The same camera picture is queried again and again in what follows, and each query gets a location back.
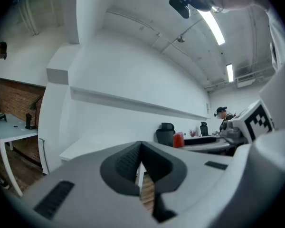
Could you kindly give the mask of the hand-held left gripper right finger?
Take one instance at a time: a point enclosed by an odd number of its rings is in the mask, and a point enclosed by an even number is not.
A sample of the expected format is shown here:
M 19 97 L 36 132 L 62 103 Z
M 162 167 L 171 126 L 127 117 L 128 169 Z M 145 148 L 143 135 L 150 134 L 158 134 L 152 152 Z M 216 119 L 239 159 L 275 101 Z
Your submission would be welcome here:
M 190 152 L 142 142 L 141 158 L 155 178 L 153 216 L 143 228 L 209 228 L 239 184 L 239 155 Z

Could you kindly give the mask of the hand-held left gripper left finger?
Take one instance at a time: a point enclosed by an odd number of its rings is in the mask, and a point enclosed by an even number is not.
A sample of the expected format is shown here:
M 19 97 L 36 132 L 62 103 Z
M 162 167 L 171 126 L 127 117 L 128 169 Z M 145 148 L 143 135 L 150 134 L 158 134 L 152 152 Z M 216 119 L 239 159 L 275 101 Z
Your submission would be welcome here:
M 20 199 L 35 228 L 154 228 L 135 183 L 141 142 L 78 156 L 32 185 Z

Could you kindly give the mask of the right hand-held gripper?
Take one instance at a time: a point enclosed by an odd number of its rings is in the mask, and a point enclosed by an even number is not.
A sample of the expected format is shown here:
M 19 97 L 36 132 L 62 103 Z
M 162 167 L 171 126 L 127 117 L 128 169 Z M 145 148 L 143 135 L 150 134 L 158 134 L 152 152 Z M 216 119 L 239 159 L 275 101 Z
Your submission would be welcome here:
M 263 102 L 258 100 L 231 120 L 223 123 L 220 136 L 231 145 L 251 144 L 259 136 L 274 130 Z

